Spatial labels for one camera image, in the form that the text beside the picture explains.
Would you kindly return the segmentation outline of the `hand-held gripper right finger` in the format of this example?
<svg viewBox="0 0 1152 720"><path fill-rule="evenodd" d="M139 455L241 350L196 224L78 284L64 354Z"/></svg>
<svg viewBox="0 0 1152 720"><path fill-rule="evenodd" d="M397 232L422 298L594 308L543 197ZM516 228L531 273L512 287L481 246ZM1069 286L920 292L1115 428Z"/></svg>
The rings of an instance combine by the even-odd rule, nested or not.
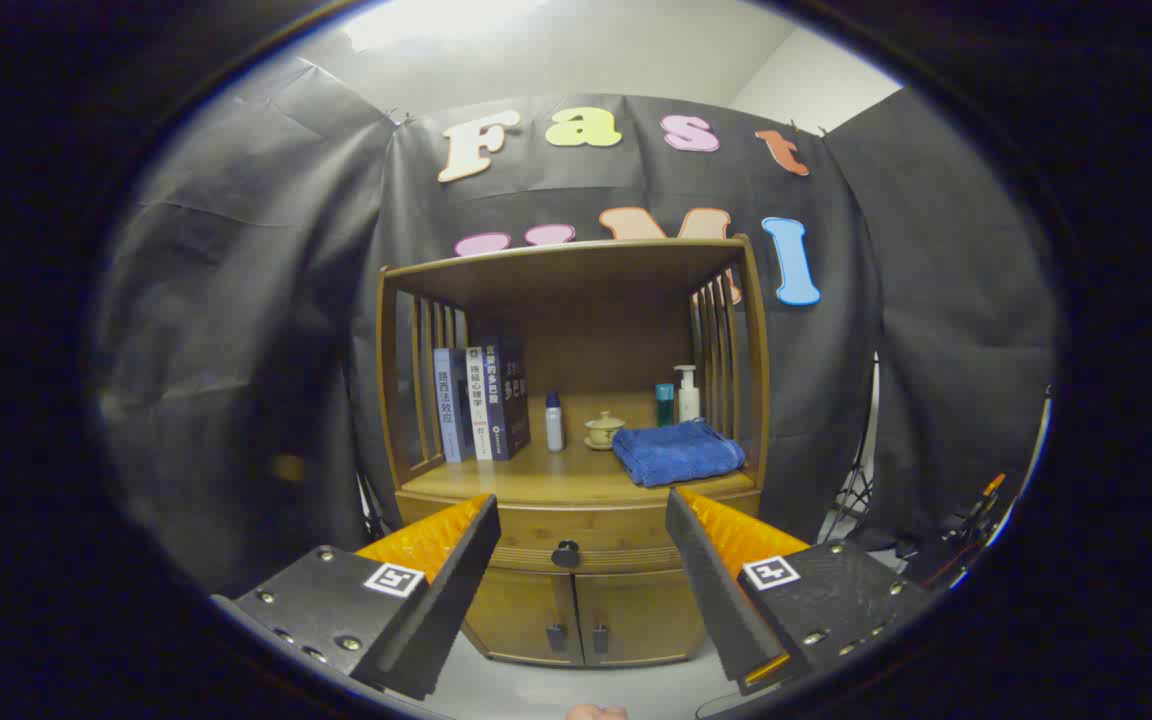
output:
<svg viewBox="0 0 1152 720"><path fill-rule="evenodd" d="M852 543L799 541L690 488L669 492L666 529L741 694L835 673L931 602L919 583Z"/></svg>

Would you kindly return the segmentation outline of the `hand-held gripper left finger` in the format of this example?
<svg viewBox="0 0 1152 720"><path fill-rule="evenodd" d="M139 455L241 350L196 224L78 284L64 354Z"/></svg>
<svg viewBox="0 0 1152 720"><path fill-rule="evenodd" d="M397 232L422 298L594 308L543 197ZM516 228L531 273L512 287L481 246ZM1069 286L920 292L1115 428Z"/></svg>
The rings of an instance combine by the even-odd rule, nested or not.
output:
<svg viewBox="0 0 1152 720"><path fill-rule="evenodd" d="M211 602L294 664L425 700L500 538L497 497L434 511L361 550L320 544Z"/></svg>

